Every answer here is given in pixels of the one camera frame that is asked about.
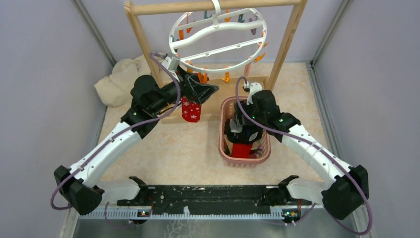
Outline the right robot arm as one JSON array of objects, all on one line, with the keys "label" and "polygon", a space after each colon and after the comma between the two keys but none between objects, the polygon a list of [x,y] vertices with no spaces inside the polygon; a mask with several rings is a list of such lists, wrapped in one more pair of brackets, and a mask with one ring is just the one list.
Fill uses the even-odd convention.
[{"label": "right robot arm", "polygon": [[369,198],[368,172],[351,166],[322,146],[291,113],[281,112],[270,90],[248,96],[250,117],[268,133],[295,151],[322,178],[322,182],[291,175],[280,184],[279,199],[292,204],[303,199],[322,205],[332,217],[344,220]]}]

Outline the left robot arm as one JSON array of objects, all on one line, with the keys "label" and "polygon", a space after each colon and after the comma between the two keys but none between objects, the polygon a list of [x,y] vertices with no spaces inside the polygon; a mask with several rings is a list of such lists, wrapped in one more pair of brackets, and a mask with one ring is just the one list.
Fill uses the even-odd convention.
[{"label": "left robot arm", "polygon": [[59,166],[54,177],[58,192],[79,215],[87,215],[100,204],[143,205],[149,198],[145,184],[136,176],[99,184],[103,173],[130,147],[144,139],[163,117],[164,108],[182,104],[182,97],[203,104],[219,87],[201,83],[196,74],[178,67],[175,80],[159,87],[151,75],[142,75],[131,90],[131,107],[113,131],[94,150],[69,168]]}]

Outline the red snowflake sock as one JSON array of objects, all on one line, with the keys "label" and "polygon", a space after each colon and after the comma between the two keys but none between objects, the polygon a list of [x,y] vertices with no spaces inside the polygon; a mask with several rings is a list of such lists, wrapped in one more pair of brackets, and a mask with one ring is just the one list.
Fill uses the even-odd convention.
[{"label": "red snowflake sock", "polygon": [[182,118],[189,123],[198,123],[201,117],[202,106],[182,97]]}]

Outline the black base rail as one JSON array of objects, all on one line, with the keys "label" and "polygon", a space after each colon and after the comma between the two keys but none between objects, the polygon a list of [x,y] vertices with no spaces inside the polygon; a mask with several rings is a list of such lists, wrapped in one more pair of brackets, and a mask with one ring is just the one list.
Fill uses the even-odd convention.
[{"label": "black base rail", "polygon": [[279,206],[297,210],[311,202],[286,198],[277,186],[221,185],[142,186],[132,200],[119,200],[119,206],[150,207],[152,215],[242,216],[269,215]]}]

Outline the white round clip hanger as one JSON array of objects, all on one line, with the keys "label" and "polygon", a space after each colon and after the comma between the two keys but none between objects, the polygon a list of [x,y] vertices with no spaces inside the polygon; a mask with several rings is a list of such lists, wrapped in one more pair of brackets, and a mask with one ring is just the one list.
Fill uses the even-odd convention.
[{"label": "white round clip hanger", "polygon": [[229,73],[248,67],[266,56],[267,23],[255,8],[215,11],[202,20],[191,20],[186,12],[174,23],[168,45],[180,65],[189,72]]}]

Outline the plain red sock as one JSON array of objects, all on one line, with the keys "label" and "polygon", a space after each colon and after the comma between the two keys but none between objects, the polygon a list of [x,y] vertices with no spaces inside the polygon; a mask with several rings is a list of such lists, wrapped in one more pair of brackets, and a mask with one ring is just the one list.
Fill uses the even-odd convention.
[{"label": "plain red sock", "polygon": [[233,158],[248,158],[252,150],[252,143],[233,143],[231,150],[231,157]]}]

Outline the pink plastic clip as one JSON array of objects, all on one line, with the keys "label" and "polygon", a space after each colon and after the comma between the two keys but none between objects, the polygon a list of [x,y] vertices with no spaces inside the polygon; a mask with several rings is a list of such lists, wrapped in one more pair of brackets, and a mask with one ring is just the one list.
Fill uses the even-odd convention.
[{"label": "pink plastic clip", "polygon": [[247,64],[247,65],[244,67],[244,72],[243,72],[243,76],[244,76],[244,77],[248,77],[249,72],[250,72],[250,68],[251,68],[251,63]]}]

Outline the black sock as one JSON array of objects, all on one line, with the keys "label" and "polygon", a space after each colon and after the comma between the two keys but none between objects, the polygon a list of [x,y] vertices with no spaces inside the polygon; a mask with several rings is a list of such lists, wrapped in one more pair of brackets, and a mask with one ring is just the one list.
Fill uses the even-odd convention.
[{"label": "black sock", "polygon": [[260,140],[263,129],[258,126],[244,126],[241,132],[232,132],[230,126],[224,128],[224,135],[232,143],[250,144]]}]

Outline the beige crumpled cloth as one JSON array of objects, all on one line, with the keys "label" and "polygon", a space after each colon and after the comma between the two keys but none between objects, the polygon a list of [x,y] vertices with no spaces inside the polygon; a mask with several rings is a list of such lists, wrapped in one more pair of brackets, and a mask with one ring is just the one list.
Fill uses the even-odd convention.
[{"label": "beige crumpled cloth", "polygon": [[94,88],[101,102],[109,107],[131,103],[130,91],[136,79],[151,72],[144,55],[135,59],[124,58],[117,62],[112,73],[100,79]]}]

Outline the orange plastic clip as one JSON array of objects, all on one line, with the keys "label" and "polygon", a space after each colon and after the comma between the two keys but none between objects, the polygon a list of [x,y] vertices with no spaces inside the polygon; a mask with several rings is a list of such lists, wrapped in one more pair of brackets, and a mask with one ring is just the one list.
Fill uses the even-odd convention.
[{"label": "orange plastic clip", "polygon": [[221,79],[224,83],[229,84],[230,83],[230,73],[229,69],[230,67],[226,67],[227,71],[224,73],[224,77]]}]

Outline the grey sock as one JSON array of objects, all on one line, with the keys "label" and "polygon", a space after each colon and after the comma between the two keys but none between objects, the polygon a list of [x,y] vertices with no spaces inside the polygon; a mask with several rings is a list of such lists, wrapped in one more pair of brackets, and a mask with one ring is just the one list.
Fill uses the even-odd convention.
[{"label": "grey sock", "polygon": [[245,117],[241,111],[235,112],[230,119],[229,126],[232,133],[241,133],[245,124]]}]

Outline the pink plastic laundry basket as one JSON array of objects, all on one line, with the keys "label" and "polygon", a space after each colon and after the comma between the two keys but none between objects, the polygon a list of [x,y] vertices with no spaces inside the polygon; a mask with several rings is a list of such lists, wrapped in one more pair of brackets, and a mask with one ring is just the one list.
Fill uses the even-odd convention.
[{"label": "pink plastic laundry basket", "polygon": [[271,155],[270,137],[266,131],[262,133],[260,140],[253,143],[248,157],[232,157],[231,153],[234,151],[234,146],[227,140],[224,134],[226,125],[234,116],[234,104],[236,98],[234,96],[228,97],[221,104],[220,109],[220,123],[219,123],[219,139],[218,151],[224,162],[231,167],[250,167],[253,168],[258,164],[264,163]]}]

